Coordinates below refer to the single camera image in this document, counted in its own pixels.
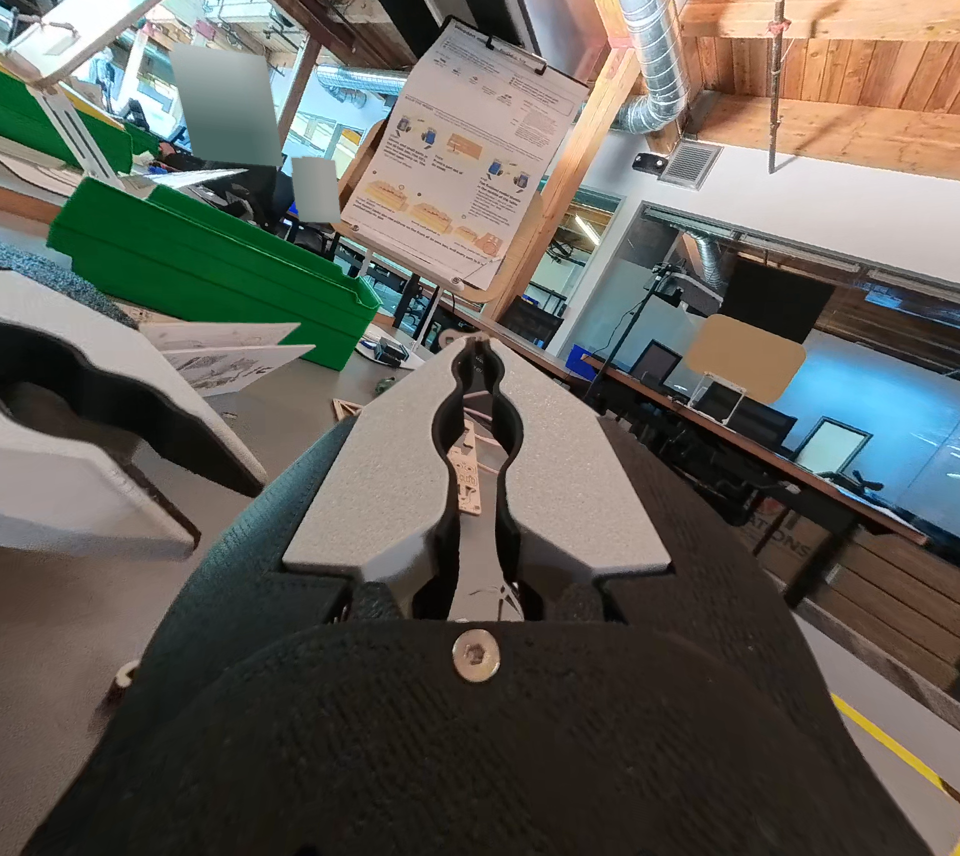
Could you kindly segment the tan rounded board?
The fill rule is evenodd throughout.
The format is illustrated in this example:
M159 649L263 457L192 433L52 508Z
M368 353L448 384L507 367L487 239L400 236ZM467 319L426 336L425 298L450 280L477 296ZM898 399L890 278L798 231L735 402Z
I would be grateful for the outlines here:
M692 372L770 405L801 369L806 351L803 344L716 313L702 322L681 362Z

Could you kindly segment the dark monitor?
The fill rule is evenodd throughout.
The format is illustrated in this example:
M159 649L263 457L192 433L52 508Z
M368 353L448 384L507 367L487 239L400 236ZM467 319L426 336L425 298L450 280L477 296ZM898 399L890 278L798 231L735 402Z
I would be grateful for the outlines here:
M834 418L822 417L804 437L790 460L817 475L841 473L863 450L873 434Z
M629 375L650 387L662 387L677 369L681 359L678 352L652 339L631 366Z

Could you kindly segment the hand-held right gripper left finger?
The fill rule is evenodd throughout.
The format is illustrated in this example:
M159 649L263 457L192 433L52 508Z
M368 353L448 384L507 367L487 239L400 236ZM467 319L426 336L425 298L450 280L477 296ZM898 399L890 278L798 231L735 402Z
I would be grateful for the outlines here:
M294 573L384 584L403 612L450 612L459 579L459 489L474 341L456 339L366 405L284 556Z

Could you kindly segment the long wooden desk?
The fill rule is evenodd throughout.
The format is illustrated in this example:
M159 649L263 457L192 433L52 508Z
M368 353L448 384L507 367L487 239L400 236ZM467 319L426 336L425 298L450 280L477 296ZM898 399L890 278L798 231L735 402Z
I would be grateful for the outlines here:
M810 595L858 526L872 536L892 536L919 549L930 538L847 490L799 468L758 442L729 430L677 398L637 380L587 352L602 403L628 418L630 429L671 471L685 479L730 524L746 524L763 500L771 498L784 514L794 512L826 531L826 537L800 558L789 578L781 578L791 608Z

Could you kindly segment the cardboard box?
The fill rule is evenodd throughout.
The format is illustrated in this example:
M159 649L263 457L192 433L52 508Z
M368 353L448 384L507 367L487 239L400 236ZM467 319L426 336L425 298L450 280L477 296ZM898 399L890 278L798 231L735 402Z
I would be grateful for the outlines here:
M768 495L759 499L733 532L756 556L760 567L784 583L794 579L832 536L828 529Z

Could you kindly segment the metal ceiling pipe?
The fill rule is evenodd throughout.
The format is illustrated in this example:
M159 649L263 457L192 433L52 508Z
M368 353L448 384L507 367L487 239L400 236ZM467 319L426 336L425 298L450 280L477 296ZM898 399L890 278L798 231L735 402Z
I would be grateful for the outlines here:
M777 168L777 142L781 117L782 72L784 68L784 37L790 21L786 18L786 0L774 0L773 18L768 25L772 37L770 61L770 112L769 145L767 149L767 172L773 175Z

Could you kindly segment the printed instruction sheet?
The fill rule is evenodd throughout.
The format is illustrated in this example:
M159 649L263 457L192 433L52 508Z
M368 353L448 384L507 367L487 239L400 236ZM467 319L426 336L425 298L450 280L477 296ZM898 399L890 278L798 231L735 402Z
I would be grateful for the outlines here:
M407 77L342 221L422 276L486 289L588 92L448 17Z

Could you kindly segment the wooden model part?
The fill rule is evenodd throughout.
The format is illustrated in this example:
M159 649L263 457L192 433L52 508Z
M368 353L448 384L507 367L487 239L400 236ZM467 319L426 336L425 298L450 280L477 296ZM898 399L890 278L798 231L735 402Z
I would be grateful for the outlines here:
M521 622L518 592L503 575L497 548L498 479L506 453L493 432L482 360L475 356L470 366L463 430L448 453L460 511L459 569L448 617L457 623Z

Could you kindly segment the wooden clipboard board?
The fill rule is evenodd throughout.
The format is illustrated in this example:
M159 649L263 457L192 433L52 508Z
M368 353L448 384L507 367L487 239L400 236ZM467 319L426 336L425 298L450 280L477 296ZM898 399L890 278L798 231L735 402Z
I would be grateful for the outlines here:
M539 191L534 191L528 208L515 231L510 245L503 257L499 260L496 271L485 287L479 287L465 279L454 277L449 270L438 265L426 262L423 258L398 250L393 243L383 236L350 223L346 219L346 206L354 190L359 186L366 174L371 161L383 139L388 119L376 122L363 137L357 153L346 167L338 181L338 198L341 206L341 219L335 223L334 229L342 236L357 245L366 247L369 256L380 255L389 258L392 262L410 271L426 277L434 283L449 290L454 296L473 303L488 303L497 300L514 283L514 279L522 268L526 258L525 253L533 241L536 230L544 214L544 201Z

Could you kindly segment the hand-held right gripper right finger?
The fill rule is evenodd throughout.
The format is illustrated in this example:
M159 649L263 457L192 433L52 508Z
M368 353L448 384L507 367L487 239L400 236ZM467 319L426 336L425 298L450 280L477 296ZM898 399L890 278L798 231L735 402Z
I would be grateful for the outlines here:
M495 338L480 341L491 430L506 455L495 541L528 621L570 587L661 576L672 562L594 410Z

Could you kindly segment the white tilted board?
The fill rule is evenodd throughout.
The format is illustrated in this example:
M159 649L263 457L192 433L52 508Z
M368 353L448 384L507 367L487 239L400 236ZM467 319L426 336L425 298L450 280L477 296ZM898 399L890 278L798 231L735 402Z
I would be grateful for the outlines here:
M2 45L2 67L41 89L59 83L162 1L62 0Z

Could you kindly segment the white board stand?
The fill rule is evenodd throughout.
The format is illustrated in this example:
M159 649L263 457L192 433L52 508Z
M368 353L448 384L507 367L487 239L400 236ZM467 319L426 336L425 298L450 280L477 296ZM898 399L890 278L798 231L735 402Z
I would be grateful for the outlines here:
M176 172L166 176L119 176L103 155L90 131L80 119L75 106L66 95L54 89L37 89L27 85L27 90L42 107L61 139L78 161L86 178L94 178L118 190L146 199L156 187L183 190L210 179L232 178L246 171L245 168L225 168Z

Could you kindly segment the clear board stand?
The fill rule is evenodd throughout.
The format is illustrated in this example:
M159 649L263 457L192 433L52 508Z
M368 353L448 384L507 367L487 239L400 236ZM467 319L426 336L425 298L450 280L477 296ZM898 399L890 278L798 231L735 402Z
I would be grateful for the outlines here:
M688 406L707 419L737 431L744 403L748 400L743 388L719 379L707 380L705 374Z

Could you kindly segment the silver air duct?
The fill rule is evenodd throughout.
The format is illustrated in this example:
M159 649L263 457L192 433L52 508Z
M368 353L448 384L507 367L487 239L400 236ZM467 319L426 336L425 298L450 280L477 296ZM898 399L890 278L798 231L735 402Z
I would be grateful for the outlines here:
M646 91L618 114L621 127L649 134L678 123L690 101L690 76L675 0L618 0Z
M375 94L384 99L395 99L409 77L398 70L347 67L319 63L314 67L318 84L335 100L364 106L366 96Z

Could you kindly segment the green plastic bin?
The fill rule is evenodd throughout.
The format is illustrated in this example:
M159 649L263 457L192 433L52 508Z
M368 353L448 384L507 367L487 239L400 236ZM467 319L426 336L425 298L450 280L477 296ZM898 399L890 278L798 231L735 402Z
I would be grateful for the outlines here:
M364 277L258 226L157 187L146 199L85 178L47 245L104 294L186 322L297 323L286 342L342 370L380 311Z
M130 173L136 156L149 154L150 158L155 158L159 154L160 140L150 132L115 121L73 92L66 92L66 95L116 173ZM55 157L74 169L80 168L76 157L26 85L5 70L1 71L1 135L33 151Z

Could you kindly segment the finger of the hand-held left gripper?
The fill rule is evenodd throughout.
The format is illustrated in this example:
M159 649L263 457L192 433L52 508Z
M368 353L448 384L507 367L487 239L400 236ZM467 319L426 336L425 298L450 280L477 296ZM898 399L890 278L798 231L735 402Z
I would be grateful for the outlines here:
M70 557L171 561L199 537L105 451L1 418L1 545Z
M137 329L22 274L1 275L2 389L41 387L201 478L247 497L264 489L257 458Z

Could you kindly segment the open instruction booklet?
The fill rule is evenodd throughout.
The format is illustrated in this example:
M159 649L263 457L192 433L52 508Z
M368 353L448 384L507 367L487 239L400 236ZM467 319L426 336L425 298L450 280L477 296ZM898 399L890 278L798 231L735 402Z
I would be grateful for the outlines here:
M235 393L315 348L297 322L141 322L139 331L201 396Z

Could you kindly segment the small black device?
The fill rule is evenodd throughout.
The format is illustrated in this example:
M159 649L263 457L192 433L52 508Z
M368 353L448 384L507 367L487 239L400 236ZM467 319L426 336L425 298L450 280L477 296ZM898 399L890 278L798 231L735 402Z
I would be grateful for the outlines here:
M362 338L355 346L355 351L391 370L416 370L425 362L408 347L389 337Z

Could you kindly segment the slanted wooden beam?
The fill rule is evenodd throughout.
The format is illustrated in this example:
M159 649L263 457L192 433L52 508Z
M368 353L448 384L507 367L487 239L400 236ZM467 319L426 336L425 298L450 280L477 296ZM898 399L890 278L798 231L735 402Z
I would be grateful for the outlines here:
M619 109L641 75L638 59L637 52L624 38L615 38L608 43L606 57L585 106L554 160L541 193L542 208L534 229L503 289L496 299L485 305L484 317L499 321L514 298L522 295L531 281Z

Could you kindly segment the grey wall vent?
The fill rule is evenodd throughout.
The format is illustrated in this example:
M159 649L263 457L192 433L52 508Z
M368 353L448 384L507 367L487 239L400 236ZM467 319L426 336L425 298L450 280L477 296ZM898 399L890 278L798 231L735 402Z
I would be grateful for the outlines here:
M683 137L657 179L674 187L699 191L722 152L719 144Z

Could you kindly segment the black wall panel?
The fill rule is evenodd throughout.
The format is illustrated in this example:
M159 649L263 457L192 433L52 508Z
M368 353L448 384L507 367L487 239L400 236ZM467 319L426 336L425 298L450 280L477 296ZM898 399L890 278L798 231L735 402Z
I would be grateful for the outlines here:
M822 280L738 259L718 313L802 345L834 292Z

